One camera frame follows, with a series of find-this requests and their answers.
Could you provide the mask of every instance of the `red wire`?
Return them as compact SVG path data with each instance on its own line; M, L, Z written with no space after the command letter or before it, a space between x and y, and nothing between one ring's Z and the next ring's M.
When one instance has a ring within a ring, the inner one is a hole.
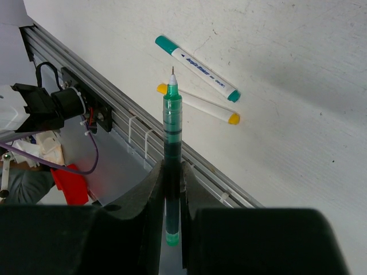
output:
M92 119L93 119L93 108L89 108L90 117L89 117L89 125L92 125Z

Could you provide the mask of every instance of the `yellow marker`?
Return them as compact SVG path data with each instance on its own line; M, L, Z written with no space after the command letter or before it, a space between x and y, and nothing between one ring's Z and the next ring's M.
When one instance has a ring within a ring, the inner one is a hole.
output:
M202 112L205 112L211 116L214 116L220 120L223 120L229 124L237 125L240 122L240 115L235 111L226 109L222 106L216 105L190 93L180 91L183 103L194 107ZM161 84L157 87L157 92L165 95L167 93L167 85Z

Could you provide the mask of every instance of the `black mounting bracket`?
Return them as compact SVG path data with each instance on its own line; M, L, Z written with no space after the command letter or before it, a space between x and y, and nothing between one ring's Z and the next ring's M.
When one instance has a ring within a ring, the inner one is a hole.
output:
M68 68L61 68L65 88L75 87L84 99L87 108L93 109L94 120L106 131L112 130L112 108L91 87Z

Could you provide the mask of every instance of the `marker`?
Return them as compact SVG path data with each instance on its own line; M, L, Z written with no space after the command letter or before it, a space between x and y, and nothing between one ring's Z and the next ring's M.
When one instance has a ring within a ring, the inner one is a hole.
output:
M179 46L170 41L167 37L158 36L155 40L155 43L171 56L175 57L179 62L183 63L195 74L200 76L206 83L211 85L229 101L236 102L240 98L241 94L235 87L231 86L231 84L213 73L202 63L190 56L187 52L180 49Z
M160 84L157 87L157 92L166 94L167 93L167 85ZM227 122L228 124L237 125L240 122L240 115L235 111L226 109L222 106L216 105L200 97L191 95L190 93L179 90L180 95L182 96L182 102L198 109L199 111L205 112L211 116L214 116L222 121Z
M166 209L166 241L170 246L179 241L179 179L182 148L182 97L172 67L172 75L163 97L163 142L165 163L163 179Z

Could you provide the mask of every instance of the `green pen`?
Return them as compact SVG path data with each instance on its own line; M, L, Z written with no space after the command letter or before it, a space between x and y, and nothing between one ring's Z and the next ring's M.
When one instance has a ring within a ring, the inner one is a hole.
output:
M164 185L166 198L166 241L175 246L179 241L179 178L182 147L182 97L172 67L172 75L163 97Z

